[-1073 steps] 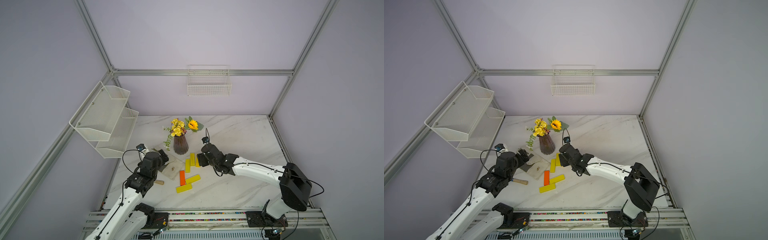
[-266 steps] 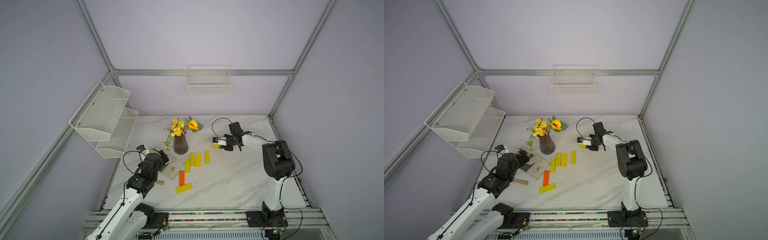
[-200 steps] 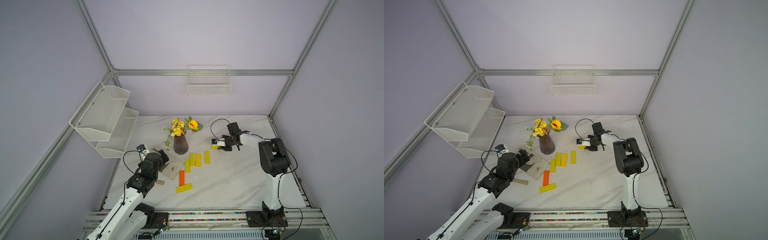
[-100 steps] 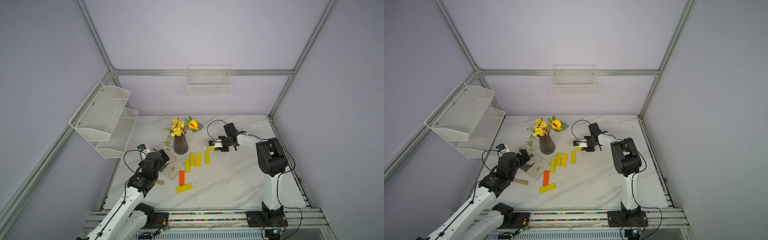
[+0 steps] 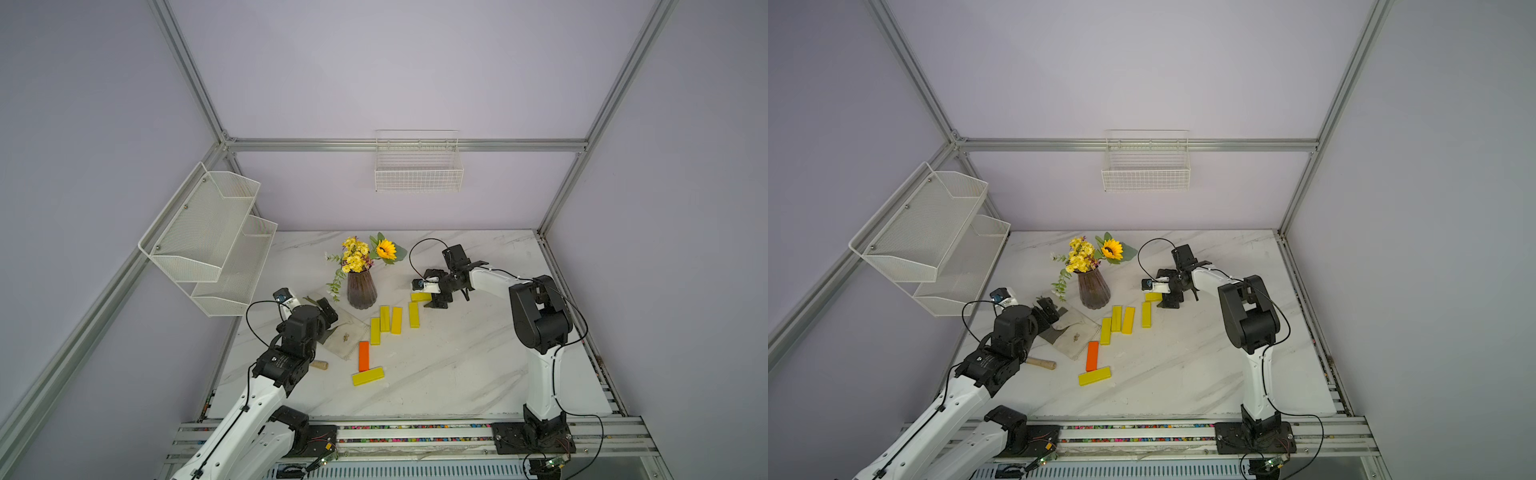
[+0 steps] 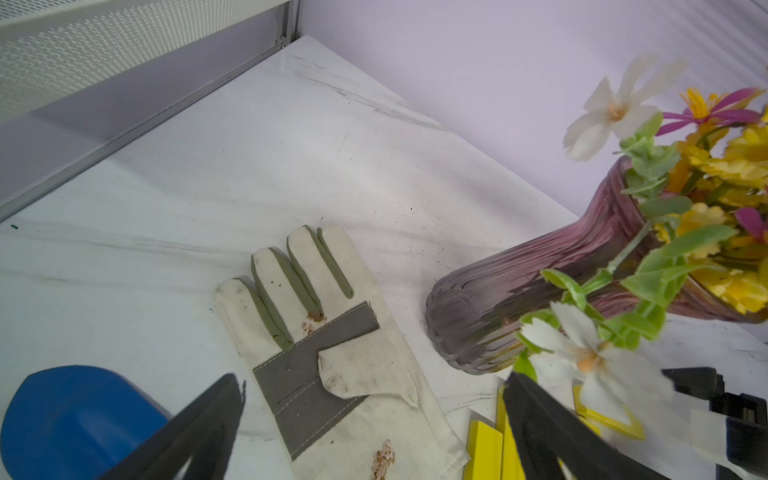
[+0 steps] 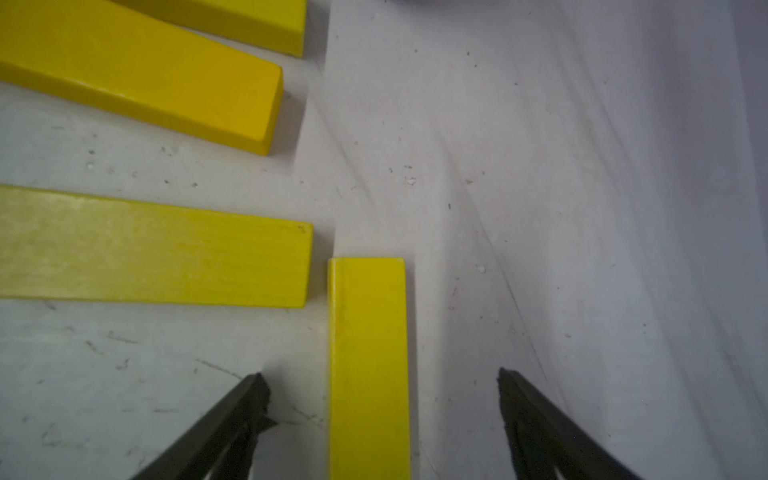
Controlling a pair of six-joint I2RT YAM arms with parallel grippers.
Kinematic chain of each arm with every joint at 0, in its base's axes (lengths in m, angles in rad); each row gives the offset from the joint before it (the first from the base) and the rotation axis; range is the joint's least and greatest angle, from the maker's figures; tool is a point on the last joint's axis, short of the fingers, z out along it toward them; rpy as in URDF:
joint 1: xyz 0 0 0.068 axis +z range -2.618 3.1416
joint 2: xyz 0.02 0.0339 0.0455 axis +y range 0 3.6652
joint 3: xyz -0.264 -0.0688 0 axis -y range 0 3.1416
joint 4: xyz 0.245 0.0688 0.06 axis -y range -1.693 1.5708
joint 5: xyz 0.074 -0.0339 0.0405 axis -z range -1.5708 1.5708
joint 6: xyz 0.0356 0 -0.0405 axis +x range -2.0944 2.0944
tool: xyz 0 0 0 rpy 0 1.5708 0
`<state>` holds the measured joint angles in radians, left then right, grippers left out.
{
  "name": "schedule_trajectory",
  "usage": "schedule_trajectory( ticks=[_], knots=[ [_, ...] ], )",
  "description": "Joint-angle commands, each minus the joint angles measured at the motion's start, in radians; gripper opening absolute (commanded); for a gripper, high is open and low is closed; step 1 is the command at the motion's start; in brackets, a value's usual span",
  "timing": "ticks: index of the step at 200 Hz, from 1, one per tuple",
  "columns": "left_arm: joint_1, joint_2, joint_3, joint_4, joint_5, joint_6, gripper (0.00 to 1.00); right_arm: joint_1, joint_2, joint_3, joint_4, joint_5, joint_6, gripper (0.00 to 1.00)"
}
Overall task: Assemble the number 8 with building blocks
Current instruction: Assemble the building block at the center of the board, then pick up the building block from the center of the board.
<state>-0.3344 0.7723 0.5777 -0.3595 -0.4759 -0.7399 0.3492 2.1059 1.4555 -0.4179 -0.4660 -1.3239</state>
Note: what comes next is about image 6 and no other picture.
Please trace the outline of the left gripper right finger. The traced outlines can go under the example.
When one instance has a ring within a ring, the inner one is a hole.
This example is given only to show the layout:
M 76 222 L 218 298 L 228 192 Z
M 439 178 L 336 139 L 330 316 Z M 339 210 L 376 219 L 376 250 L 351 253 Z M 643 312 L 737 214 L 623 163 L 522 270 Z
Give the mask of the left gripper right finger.
M 513 372 L 509 375 L 503 400 L 528 479 L 562 479 L 563 467 L 567 467 L 577 480 L 662 477 L 613 449 L 524 374 Z

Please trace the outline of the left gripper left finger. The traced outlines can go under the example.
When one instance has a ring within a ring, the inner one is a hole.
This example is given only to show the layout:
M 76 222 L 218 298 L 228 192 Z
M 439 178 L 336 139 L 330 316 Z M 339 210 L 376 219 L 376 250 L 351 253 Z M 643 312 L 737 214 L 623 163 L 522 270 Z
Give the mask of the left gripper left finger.
M 234 374 L 223 375 L 104 479 L 222 479 L 245 396 Z

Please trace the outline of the white grey work glove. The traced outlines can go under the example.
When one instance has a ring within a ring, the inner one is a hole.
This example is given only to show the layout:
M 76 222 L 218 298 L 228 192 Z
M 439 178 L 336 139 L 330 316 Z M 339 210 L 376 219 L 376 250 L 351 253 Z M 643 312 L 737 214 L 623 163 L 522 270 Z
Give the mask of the white grey work glove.
M 468 462 L 348 233 L 302 226 L 215 309 L 298 479 L 457 479 Z

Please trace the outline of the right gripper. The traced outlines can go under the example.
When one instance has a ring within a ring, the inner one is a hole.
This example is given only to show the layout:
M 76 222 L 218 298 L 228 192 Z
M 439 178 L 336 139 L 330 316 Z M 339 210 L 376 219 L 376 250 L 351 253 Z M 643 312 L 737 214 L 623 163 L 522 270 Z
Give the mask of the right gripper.
M 664 369 L 678 393 L 705 400 L 709 409 L 690 412 L 691 446 L 716 464 L 718 479 L 767 477 L 767 401 L 725 390 L 711 367 Z

